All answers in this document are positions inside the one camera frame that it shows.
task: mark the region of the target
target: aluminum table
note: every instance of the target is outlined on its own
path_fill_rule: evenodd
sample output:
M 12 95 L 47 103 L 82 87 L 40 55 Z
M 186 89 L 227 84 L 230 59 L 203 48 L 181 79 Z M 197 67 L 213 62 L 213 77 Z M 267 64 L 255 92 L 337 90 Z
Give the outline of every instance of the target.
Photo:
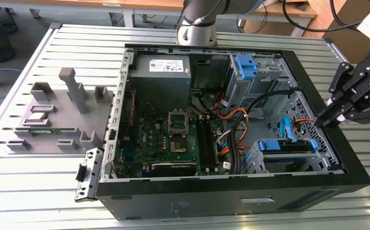
M 118 222 L 99 201 L 74 202 L 75 172 L 83 155 L 7 154 L 4 142 L 16 137 L 11 129 L 32 100 L 32 84 L 47 81 L 54 89 L 66 89 L 58 74 L 62 67 L 71 67 L 86 89 L 95 85 L 115 89 L 126 43 L 171 45 L 175 31 L 84 25 L 47 31 L 0 106 L 0 229 L 370 230 L 370 186 L 303 212 Z M 329 83 L 343 56 L 325 40 L 218 33 L 218 44 L 295 51 L 322 97 L 329 98 Z M 341 127 L 370 174 L 370 125 Z

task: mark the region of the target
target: floor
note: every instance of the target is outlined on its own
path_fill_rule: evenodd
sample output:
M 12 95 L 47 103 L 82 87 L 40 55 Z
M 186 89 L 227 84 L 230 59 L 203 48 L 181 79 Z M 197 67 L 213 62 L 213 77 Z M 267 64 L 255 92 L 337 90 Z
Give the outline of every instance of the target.
M 16 8 L 14 19 L 19 30 L 14 34 L 8 35 L 12 46 L 16 50 L 16 57 L 4 63 L 0 63 L 0 68 L 24 68 L 51 23 L 113 26 L 113 24 L 117 25 L 121 15 L 113 14 L 111 17 L 114 23 L 111 23 L 108 13 L 42 10 L 40 18 L 34 19 L 28 9 Z M 154 28 L 154 26 L 158 25 L 158 28 L 174 29 L 178 17 L 169 16 L 163 24 L 159 25 L 163 19 L 165 16 L 158 15 L 149 19 L 149 23 L 143 23 L 142 17 L 137 15 L 135 25 L 143 28 Z M 119 21 L 118 26 L 123 26 L 123 19 Z M 218 19 L 217 27 L 219 32 L 239 33 L 235 20 Z M 19 73 L 15 71 L 0 71 L 0 97 L 8 93 L 18 76 Z

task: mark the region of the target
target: white label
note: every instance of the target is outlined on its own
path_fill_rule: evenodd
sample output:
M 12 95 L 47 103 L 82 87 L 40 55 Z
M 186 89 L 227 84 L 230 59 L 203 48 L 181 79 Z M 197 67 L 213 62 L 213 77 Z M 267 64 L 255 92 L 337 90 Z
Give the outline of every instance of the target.
M 225 107 L 227 107 L 227 105 L 229 105 L 227 101 L 222 100 L 221 103 L 222 103 L 222 105 L 225 105 Z
M 115 6 L 115 7 L 121 7 L 121 4 L 103 3 L 103 6 Z
M 230 166 L 231 166 L 231 163 L 229 163 L 229 162 L 225 161 L 225 162 L 223 162 L 223 168 L 225 168 L 225 169 L 230 169 Z
M 149 63 L 150 72 L 183 72 L 182 60 L 151 60 Z

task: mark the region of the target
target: black wire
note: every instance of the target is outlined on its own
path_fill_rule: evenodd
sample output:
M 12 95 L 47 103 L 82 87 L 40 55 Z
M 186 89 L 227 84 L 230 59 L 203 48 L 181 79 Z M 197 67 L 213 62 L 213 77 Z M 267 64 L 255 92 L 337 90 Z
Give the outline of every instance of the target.
M 162 20 L 162 22 L 161 22 L 157 26 L 154 26 L 155 29 L 157 29 L 158 26 L 161 26 L 161 25 L 163 24 L 166 18 L 167 18 L 167 16 L 165 17 L 165 19 Z
M 187 6 L 187 0 L 183 1 L 183 8 L 182 8 L 182 11 L 181 11 L 181 15 L 179 15 L 179 18 L 178 18 L 178 22 L 175 24 L 175 28 L 177 26 L 179 25 L 179 22 L 181 22 L 181 19 L 182 19 L 182 16 L 183 16 L 183 12 L 185 12 L 185 8 Z
M 211 8 L 210 12 L 207 13 L 207 15 L 205 16 L 206 18 L 211 15 L 211 13 L 217 10 L 218 6 L 221 5 L 223 0 L 219 0 L 217 5 Z
M 310 31 L 310 32 L 333 32 L 333 31 L 338 31 L 338 30 L 343 30 L 347 29 L 350 27 L 357 26 L 361 22 L 358 23 L 353 23 L 353 24 L 347 24 L 346 26 L 338 27 L 338 28 L 333 28 L 333 29 L 323 29 L 323 30 L 315 30 L 315 29 L 310 29 L 307 27 L 301 26 L 299 24 L 297 24 L 293 19 L 290 18 L 289 14 L 287 14 L 287 10 L 286 10 L 286 0 L 282 0 L 282 13 L 287 19 L 287 21 L 299 29 L 305 30 L 305 31 Z
M 267 6 L 265 5 L 265 2 L 262 2 L 262 5 L 265 7 L 265 17 L 263 17 L 259 29 L 254 33 L 251 33 L 251 34 L 257 34 L 258 32 L 261 32 L 261 30 L 265 28 L 265 26 L 267 24 L 267 16 L 269 16 Z
M 243 32 L 241 31 L 241 27 L 238 26 L 238 16 L 239 16 L 239 14 L 237 15 L 237 29 L 241 32 L 241 34 L 243 34 Z
M 250 113 L 251 109 L 254 109 L 266 98 L 269 98 L 274 95 L 290 95 L 294 92 L 295 92 L 294 90 L 278 90 L 278 91 L 273 91 L 273 92 L 267 92 L 267 93 L 262 94 L 261 96 L 258 96 L 254 99 L 254 101 L 246 107 L 247 114 Z M 239 153 L 238 153 L 238 149 L 237 149 L 237 140 L 235 140 L 235 133 L 237 133 L 235 129 L 237 129 L 238 125 L 241 124 L 243 117 L 245 117 L 243 115 L 241 115 L 238 117 L 237 122 L 235 122 L 234 126 L 231 127 L 230 135 L 227 137 L 227 145 L 229 145 L 230 155 L 233 155 L 235 158 L 235 165 L 237 165 L 237 159 L 239 161 Z
M 146 18 L 145 18 L 145 16 L 142 15 L 142 14 L 139 14 L 139 16 L 146 20 Z M 155 14 L 154 14 L 154 16 L 151 17 L 151 16 L 147 16 L 147 18 L 155 18 Z
M 337 21 L 337 23 L 339 25 L 346 26 L 346 24 L 341 21 L 338 15 L 337 15 L 334 0 L 330 0 L 330 7 L 331 7 L 331 13 L 333 13 L 334 20 Z

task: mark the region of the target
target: gray tower block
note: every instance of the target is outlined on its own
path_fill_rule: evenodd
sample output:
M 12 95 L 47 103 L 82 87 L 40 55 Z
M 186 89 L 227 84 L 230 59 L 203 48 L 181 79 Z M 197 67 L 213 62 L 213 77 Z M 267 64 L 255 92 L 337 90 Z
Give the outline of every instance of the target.
M 14 151 L 31 149 L 31 144 L 24 139 L 10 140 L 6 146 Z
M 102 140 L 99 139 L 95 131 L 92 131 L 91 138 L 88 138 L 86 132 L 83 131 L 80 136 L 80 143 L 84 146 L 84 150 L 90 150 L 100 146 Z
M 94 97 L 96 102 L 110 102 L 110 94 L 107 87 L 95 86 Z
M 47 82 L 36 82 L 32 87 L 30 93 L 34 96 L 36 101 L 48 101 L 47 94 L 52 92 L 52 89 Z
M 56 145 L 62 151 L 78 150 L 78 144 L 74 139 L 58 139 Z
M 84 94 L 82 93 L 82 88 L 76 84 L 74 77 L 75 77 L 74 68 L 62 68 L 59 72 L 59 78 L 62 81 L 66 82 L 72 101 L 76 105 L 76 108 L 80 114 L 84 114 L 88 111 L 88 107 L 84 101 Z
M 75 138 L 82 135 L 82 131 L 78 127 L 75 127 L 74 130 L 64 130 L 62 134 L 64 135 L 64 137 Z
M 76 84 L 78 84 L 78 89 L 80 90 L 80 92 L 83 94 L 84 100 L 87 100 L 87 92 L 84 89 L 84 85 L 83 85 L 83 83 L 76 83 Z M 70 92 L 67 92 L 67 95 L 68 95 L 70 100 L 74 101 Z

